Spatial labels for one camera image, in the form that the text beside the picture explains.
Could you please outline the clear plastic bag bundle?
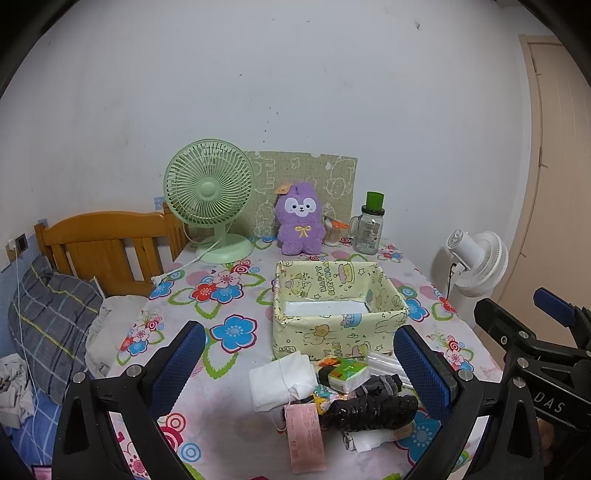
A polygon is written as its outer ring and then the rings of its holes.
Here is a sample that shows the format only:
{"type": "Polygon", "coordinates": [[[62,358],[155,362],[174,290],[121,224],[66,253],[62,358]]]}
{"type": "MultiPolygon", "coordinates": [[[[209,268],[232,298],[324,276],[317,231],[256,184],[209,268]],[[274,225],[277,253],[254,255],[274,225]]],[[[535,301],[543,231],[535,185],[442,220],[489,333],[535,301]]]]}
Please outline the clear plastic bag bundle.
{"type": "Polygon", "coordinates": [[[367,362],[370,368],[370,374],[376,376],[398,375],[406,388],[412,388],[413,385],[407,376],[404,368],[394,355],[385,355],[378,352],[370,352],[367,355],[367,362]]]}

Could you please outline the black plastic bag roll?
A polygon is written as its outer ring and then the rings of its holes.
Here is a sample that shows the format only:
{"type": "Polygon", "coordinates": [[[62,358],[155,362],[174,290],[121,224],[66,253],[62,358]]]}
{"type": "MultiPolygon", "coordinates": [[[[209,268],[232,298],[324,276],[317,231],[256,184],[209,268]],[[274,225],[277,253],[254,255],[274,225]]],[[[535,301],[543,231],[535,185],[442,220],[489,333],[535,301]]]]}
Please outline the black plastic bag roll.
{"type": "Polygon", "coordinates": [[[418,408],[419,400],[413,395],[335,400],[320,416],[320,424],[342,432],[398,430],[415,419],[418,408]]]}

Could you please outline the beige gauze roll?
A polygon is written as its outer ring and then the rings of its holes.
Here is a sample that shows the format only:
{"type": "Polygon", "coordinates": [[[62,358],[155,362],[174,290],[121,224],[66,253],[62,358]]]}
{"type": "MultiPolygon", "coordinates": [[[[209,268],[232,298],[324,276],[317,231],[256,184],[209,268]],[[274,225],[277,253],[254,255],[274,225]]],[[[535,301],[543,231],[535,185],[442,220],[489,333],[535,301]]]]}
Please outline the beige gauze roll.
{"type": "Polygon", "coordinates": [[[346,450],[367,452],[374,450],[384,443],[393,443],[409,438],[415,431],[415,422],[396,429],[365,430],[358,432],[345,432],[342,434],[346,450]]]}

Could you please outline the green tissue pack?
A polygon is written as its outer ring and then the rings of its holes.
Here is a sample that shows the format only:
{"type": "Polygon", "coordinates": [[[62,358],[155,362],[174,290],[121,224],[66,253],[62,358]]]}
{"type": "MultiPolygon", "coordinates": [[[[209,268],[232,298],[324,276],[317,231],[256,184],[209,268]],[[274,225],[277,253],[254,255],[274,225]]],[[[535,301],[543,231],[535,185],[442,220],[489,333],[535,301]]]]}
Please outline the green tissue pack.
{"type": "Polygon", "coordinates": [[[342,394],[349,394],[370,379],[370,368],[356,359],[329,357],[318,361],[318,382],[342,394]]]}

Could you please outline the pink mask packet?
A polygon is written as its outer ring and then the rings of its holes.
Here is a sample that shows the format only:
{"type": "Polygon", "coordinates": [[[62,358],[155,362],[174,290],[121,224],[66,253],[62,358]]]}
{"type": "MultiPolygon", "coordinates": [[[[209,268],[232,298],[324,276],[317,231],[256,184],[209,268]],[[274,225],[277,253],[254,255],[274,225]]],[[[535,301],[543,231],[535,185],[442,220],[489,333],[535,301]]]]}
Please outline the pink mask packet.
{"type": "Polygon", "coordinates": [[[327,470],[322,430],[314,404],[290,404],[284,409],[291,471],[307,474],[327,470]]]}

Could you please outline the white towel pack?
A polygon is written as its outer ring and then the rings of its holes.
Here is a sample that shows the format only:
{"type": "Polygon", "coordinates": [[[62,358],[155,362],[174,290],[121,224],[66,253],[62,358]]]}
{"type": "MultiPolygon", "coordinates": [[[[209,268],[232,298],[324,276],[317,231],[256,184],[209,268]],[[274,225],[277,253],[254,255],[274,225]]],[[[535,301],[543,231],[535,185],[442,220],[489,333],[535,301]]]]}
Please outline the white towel pack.
{"type": "Polygon", "coordinates": [[[254,412],[304,400],[318,386],[315,368],[308,355],[294,352],[249,371],[249,390],[254,412]]]}

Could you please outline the yellow cartoon tissue pack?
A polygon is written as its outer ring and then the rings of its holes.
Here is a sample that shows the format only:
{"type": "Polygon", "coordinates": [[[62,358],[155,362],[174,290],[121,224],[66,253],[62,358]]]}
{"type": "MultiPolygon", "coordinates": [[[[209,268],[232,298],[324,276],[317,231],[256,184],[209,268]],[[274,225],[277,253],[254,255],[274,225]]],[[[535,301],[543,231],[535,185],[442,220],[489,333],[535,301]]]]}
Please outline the yellow cartoon tissue pack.
{"type": "Polygon", "coordinates": [[[339,398],[341,398],[341,395],[338,392],[322,384],[318,384],[312,393],[312,399],[314,400],[318,415],[327,413],[332,402],[339,400],[339,398]]]}

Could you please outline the beige door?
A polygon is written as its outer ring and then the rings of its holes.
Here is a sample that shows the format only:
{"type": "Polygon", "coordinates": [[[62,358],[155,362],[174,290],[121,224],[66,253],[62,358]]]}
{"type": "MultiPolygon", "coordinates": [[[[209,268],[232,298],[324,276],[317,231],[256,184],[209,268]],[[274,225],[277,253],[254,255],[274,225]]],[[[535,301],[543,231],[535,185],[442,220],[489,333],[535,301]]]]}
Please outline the beige door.
{"type": "Polygon", "coordinates": [[[571,346],[570,331],[538,309],[545,287],[590,304],[590,86],[550,36],[523,36],[531,98],[531,162],[500,304],[546,341],[571,346]]]}

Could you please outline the white floor fan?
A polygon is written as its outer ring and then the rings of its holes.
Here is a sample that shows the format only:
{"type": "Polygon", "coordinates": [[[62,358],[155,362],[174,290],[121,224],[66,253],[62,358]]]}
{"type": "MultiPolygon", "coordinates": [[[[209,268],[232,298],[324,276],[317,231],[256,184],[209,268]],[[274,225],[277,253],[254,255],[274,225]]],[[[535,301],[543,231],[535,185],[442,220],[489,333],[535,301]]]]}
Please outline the white floor fan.
{"type": "Polygon", "coordinates": [[[446,247],[461,265],[454,286],[465,297],[490,294],[507,271],[509,250],[492,231],[471,236],[457,229],[448,237],[446,247]]]}

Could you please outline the white crumpled cloth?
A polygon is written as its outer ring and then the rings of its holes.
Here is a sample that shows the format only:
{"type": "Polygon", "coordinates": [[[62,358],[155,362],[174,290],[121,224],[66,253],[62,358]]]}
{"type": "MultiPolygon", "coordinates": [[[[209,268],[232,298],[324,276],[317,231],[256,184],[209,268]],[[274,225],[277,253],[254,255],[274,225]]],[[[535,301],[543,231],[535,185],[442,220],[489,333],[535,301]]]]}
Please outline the white crumpled cloth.
{"type": "Polygon", "coordinates": [[[147,299],[136,295],[106,298],[90,325],[85,343],[85,365],[94,378],[104,378],[115,361],[128,330],[147,299]]]}

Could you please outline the grey plaid pillow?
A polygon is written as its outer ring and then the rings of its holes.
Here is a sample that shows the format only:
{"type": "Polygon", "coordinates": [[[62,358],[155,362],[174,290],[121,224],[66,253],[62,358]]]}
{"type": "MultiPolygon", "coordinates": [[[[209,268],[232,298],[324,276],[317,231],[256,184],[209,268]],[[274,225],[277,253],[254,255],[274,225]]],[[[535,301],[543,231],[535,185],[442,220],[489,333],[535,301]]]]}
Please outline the grey plaid pillow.
{"type": "Polygon", "coordinates": [[[8,328],[35,386],[58,405],[73,376],[86,370],[86,340],[102,302],[94,281],[58,272],[42,255],[18,283],[8,328]]]}

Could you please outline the yellow cartoon fabric box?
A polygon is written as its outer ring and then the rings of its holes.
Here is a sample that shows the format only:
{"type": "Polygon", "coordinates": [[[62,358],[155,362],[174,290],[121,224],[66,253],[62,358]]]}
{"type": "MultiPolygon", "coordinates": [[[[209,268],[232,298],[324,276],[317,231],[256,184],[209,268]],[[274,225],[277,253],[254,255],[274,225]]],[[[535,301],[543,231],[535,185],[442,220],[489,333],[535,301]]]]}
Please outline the yellow cartoon fabric box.
{"type": "Polygon", "coordinates": [[[273,354],[311,360],[393,351],[410,309],[376,262],[280,261],[273,286],[273,354]]]}

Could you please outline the cotton swab container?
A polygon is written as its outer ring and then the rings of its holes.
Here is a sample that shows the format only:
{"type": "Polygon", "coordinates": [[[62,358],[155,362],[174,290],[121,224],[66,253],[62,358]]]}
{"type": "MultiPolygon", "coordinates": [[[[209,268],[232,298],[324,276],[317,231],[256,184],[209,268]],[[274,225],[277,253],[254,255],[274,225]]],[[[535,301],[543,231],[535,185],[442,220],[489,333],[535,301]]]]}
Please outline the cotton swab container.
{"type": "Polygon", "coordinates": [[[349,224],[339,220],[332,219],[329,216],[324,217],[325,237],[322,240],[326,246],[338,246],[342,237],[349,233],[349,224]]]}

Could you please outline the green cartoon cardboard panel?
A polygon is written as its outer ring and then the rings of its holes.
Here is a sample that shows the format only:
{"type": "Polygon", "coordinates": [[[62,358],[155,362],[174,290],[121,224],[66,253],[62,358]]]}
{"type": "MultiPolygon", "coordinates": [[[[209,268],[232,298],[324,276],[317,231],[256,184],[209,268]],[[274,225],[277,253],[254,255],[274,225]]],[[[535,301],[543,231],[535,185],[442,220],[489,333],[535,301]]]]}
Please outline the green cartoon cardboard panel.
{"type": "Polygon", "coordinates": [[[253,191],[242,214],[230,231],[247,237],[276,235],[276,190],[283,184],[308,182],[320,198],[322,214],[345,221],[353,208],[353,187],[358,160],[349,156],[301,152],[249,151],[253,168],[253,191]]]}

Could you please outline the green desk fan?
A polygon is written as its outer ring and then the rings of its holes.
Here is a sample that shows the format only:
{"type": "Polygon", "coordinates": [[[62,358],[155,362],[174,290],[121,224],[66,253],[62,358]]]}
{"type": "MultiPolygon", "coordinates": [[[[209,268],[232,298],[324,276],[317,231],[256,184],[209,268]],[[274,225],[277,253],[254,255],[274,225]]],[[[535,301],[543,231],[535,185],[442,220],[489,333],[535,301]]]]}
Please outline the green desk fan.
{"type": "Polygon", "coordinates": [[[201,139],[181,148],[163,177],[167,206],[189,227],[209,229],[195,258],[207,264],[226,264],[249,257],[253,245],[230,231],[252,197],[254,174],[245,152],[219,139],[201,139]]]}

